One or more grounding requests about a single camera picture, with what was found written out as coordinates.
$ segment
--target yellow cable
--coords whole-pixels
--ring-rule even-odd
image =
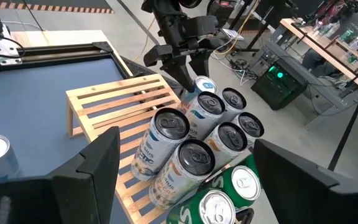
[[[150,28],[152,27],[153,23],[155,21],[155,18],[153,19],[152,23],[149,25],[149,28],[147,28],[147,31],[150,30]],[[144,52],[144,50],[146,49],[147,47],[147,42],[149,41],[149,35],[146,34],[146,43],[144,44],[143,46],[143,50],[141,51],[141,53],[133,60],[133,61],[136,61],[141,55],[142,53]]]
[[[248,21],[249,17],[251,16],[251,14],[255,11],[256,7],[259,5],[259,2],[260,0],[255,3],[254,7],[251,9],[251,11],[248,13],[248,16],[246,17],[246,19],[244,20],[244,22],[242,23],[242,25],[240,26],[239,28],[239,32],[242,31],[242,28],[243,26],[246,24],[246,22]],[[231,49],[233,49],[233,47],[236,45],[236,42],[237,42],[237,37],[235,38],[234,40],[234,43],[231,45],[231,47],[229,48],[229,50],[223,52],[223,53],[214,53],[214,54],[217,54],[217,55],[222,55],[222,54],[227,54],[231,51]]]

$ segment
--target wooden crate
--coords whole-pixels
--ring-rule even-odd
[[[157,105],[176,108],[180,103],[178,97],[159,74],[69,90],[66,94],[68,135],[73,137],[83,133],[88,142],[95,140],[98,135],[112,126],[121,128],[151,118],[157,112]],[[125,97],[120,100],[98,104],[100,101],[124,95]],[[136,102],[140,103],[117,111],[103,113],[103,111]],[[95,113],[98,116],[90,117],[90,114]],[[74,116],[77,118],[80,127],[73,128]],[[149,124],[146,123],[126,131],[121,131],[120,139],[123,140],[142,133],[148,126]],[[136,148],[140,144],[140,140],[141,138],[138,138],[121,145],[121,154]],[[122,169],[130,165],[133,158],[134,155],[131,154],[121,159],[119,168]],[[151,223],[155,218],[164,213],[165,210],[153,208],[148,213],[141,215],[139,210],[150,203],[149,196],[146,195],[137,201],[133,201],[132,196],[146,189],[150,183],[138,182],[127,188],[125,183],[133,178],[134,176],[130,171],[118,175],[116,196],[131,223]]]

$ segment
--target robotic arm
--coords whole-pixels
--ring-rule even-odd
[[[181,6],[194,8],[201,0],[145,0],[142,10],[153,13],[167,44],[156,45],[144,56],[146,67],[162,61],[163,71],[176,79],[184,88],[193,92],[193,82],[186,68],[186,57],[197,75],[209,76],[208,59],[213,50],[219,47],[219,40],[200,36],[212,34],[218,24],[214,16],[189,18],[182,12]]]

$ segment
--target blue table surface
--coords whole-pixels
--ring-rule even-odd
[[[0,72],[0,134],[24,177],[48,174],[88,145],[67,136],[65,92],[122,79],[110,59]],[[115,198],[111,223],[129,223],[123,214]]]

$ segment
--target concrete floor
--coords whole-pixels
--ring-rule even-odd
[[[146,34],[116,0],[107,0],[107,2],[114,9],[115,14],[47,11],[34,11],[33,13],[40,22],[40,25],[47,30],[103,30],[121,55],[129,59],[135,58],[144,46]],[[148,27],[153,19],[153,15],[140,10],[142,2],[143,0],[132,0],[125,1],[125,4],[139,18],[141,23],[145,27]],[[191,10],[185,10],[185,12],[191,17],[204,15],[206,4],[207,1],[203,1],[200,6]],[[29,12],[25,10],[0,9],[0,17],[3,21],[30,22],[35,24]],[[10,24],[9,27],[13,31],[36,30],[36,28],[30,26],[24,27],[16,24]],[[157,36],[157,31],[158,25],[155,23],[150,28],[150,32],[160,43],[164,43],[163,38]],[[245,38],[249,40],[252,38],[252,35],[247,35]],[[154,43],[149,40],[147,50],[153,46]],[[305,50],[305,46],[301,45],[299,48],[301,51]],[[247,54],[243,54],[242,57],[250,58]],[[253,81],[239,86],[239,79],[219,61],[211,58],[209,66],[211,78],[218,84],[219,88],[231,86],[239,90],[246,97],[248,102],[247,110],[259,117],[265,126],[264,138],[266,140],[323,167],[328,166],[354,107],[329,117],[325,123],[307,131],[304,125],[315,115],[310,100],[304,96],[298,97],[293,103],[282,110],[272,111],[250,89],[254,83]],[[156,66],[152,69],[158,72],[158,68],[159,66]],[[189,71],[191,76],[195,77],[194,72],[191,69]],[[358,179],[358,119],[336,167],[336,172]],[[115,200],[113,208],[114,218],[112,218],[111,223],[128,223],[118,206],[119,204]],[[255,217],[252,223],[277,223],[264,192],[262,192],[262,195],[252,207],[255,210]]]

